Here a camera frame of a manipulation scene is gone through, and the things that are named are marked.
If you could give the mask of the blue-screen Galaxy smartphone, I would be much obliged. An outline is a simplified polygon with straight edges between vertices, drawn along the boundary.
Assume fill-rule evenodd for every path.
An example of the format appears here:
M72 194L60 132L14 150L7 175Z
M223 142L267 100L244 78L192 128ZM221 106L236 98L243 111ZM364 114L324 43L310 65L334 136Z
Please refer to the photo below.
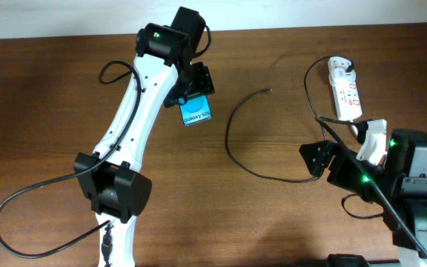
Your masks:
M190 99L184 105L181 105L179 109L185 126L195 125L212 117L207 96Z

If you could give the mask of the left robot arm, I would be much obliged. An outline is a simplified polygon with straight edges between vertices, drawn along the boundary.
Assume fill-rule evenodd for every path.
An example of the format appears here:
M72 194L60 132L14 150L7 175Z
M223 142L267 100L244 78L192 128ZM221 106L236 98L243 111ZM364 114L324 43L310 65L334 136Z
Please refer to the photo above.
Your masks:
M136 35L130 82L113 121L92 154L77 155L73 169L99 224L99 265L134 266L136 218L152 182L141 175L142 157L161 107L177 106L185 125L210 119L215 92L207 66L193 59L210 30L199 12L180 7L169 26L147 24Z

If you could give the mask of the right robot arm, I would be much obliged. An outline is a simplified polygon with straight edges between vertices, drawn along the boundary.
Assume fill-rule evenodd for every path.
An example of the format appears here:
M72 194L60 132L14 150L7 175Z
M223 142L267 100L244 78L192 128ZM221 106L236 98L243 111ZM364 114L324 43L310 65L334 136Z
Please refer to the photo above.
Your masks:
M313 177L329 169L328 182L382 207L384 223L398 247L401 266L427 266L427 133L392 131L383 165L358 160L357 153L332 141L301 145L299 152Z

